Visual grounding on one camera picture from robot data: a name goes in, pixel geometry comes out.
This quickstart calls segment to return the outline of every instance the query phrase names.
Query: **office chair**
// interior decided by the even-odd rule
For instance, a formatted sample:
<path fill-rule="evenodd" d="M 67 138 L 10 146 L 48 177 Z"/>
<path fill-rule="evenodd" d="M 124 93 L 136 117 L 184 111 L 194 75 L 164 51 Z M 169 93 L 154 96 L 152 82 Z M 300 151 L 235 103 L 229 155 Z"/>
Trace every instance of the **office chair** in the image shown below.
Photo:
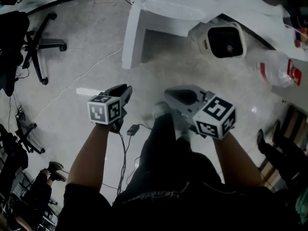
<path fill-rule="evenodd" d="M 38 154 L 45 153 L 44 148 L 40 148 L 40 150 L 38 150 L 30 141 L 27 140 L 28 135 L 33 129 L 37 127 L 37 125 L 36 123 L 29 125 L 29 129 L 24 134 L 22 126 L 21 126 L 21 122 L 26 120 L 26 116 L 21 106 L 18 108 L 18 112 L 15 118 L 16 118 L 16 123 L 18 127 L 18 130 L 15 133 L 19 137 L 19 141 L 17 143 L 18 144 L 23 143 L 28 153 L 33 153 L 33 152 L 36 152 Z"/>
<path fill-rule="evenodd" d="M 63 40 L 41 39 L 48 21 L 56 18 L 55 13 L 49 13 L 37 32 L 27 32 L 30 22 L 25 12 L 14 11 L 0 15 L 0 89 L 3 89 L 7 96 L 13 94 L 14 83 L 18 80 L 15 77 L 17 67 L 24 62 L 23 69 L 29 68 L 30 59 L 33 61 L 39 81 L 43 85 L 48 84 L 48 78 L 42 77 L 37 52 L 48 48 L 67 50 L 67 44 Z M 24 45 L 27 51 L 25 61 L 20 53 Z"/>

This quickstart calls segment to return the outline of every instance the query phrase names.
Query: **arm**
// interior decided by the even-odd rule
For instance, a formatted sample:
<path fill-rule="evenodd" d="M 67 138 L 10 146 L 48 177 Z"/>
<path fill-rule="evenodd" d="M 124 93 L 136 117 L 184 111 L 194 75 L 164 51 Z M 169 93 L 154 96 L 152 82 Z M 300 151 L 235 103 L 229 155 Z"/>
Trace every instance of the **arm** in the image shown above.
<path fill-rule="evenodd" d="M 15 220 L 19 225 L 23 226 L 27 231 L 33 231 L 29 224 L 20 216 L 15 217 Z"/>
<path fill-rule="evenodd" d="M 226 185 L 244 191 L 260 185 L 258 168 L 231 133 L 214 144 Z"/>
<path fill-rule="evenodd" d="M 100 191 L 110 126 L 96 125 L 81 148 L 68 175 L 67 184 L 77 184 Z"/>

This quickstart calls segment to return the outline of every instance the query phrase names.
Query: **red object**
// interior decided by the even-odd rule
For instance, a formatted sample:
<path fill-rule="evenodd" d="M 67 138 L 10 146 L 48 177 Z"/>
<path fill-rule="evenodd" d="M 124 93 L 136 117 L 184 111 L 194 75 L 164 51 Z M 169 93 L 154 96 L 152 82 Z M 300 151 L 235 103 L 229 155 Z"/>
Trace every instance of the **red object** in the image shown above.
<path fill-rule="evenodd" d="M 267 82 L 268 80 L 266 79 L 266 75 L 265 75 L 265 64 L 264 63 L 260 63 L 260 74 L 262 78 Z"/>
<path fill-rule="evenodd" d="M 302 79 L 302 72 L 294 67 L 293 62 L 289 59 L 288 63 L 288 76 L 299 86 Z"/>

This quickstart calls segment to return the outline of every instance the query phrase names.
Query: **shoe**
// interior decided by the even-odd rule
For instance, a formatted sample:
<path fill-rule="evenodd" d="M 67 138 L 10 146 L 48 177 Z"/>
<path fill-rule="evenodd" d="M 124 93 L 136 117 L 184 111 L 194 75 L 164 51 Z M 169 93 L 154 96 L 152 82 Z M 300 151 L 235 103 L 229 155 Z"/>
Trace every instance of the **shoe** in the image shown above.
<path fill-rule="evenodd" d="M 55 181 L 62 181 L 62 182 L 66 182 L 66 178 L 62 175 L 60 175 L 58 172 L 52 173 L 49 177 L 49 179 Z"/>
<path fill-rule="evenodd" d="M 274 124 L 274 132 L 271 138 L 274 144 L 277 144 L 277 141 L 279 140 L 280 136 L 280 121 L 277 120 Z"/>
<path fill-rule="evenodd" d="M 258 146 L 258 149 L 259 151 L 263 154 L 262 152 L 262 148 L 263 148 L 263 145 L 265 144 L 265 140 L 264 140 L 264 134 L 263 134 L 263 130 L 260 129 L 257 133 L 257 146 Z"/>
<path fill-rule="evenodd" d="M 162 115 L 170 114 L 171 108 L 166 102 L 158 102 L 154 105 L 152 110 L 153 119 L 156 120 Z"/>
<path fill-rule="evenodd" d="M 48 171 L 50 173 L 54 173 L 58 170 L 63 170 L 63 165 L 59 164 L 57 162 L 49 162 L 49 167 L 48 167 Z"/>

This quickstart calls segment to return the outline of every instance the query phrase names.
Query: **white sneaker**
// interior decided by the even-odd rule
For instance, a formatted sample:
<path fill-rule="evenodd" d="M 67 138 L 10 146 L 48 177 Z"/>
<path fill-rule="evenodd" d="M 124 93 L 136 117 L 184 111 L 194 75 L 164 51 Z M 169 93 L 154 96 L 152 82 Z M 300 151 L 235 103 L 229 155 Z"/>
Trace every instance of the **white sneaker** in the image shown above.
<path fill-rule="evenodd" d="M 171 108 L 166 102 L 158 102 L 157 104 L 154 105 L 152 110 L 152 116 L 154 120 L 156 120 L 162 115 L 170 113 L 171 113 Z"/>

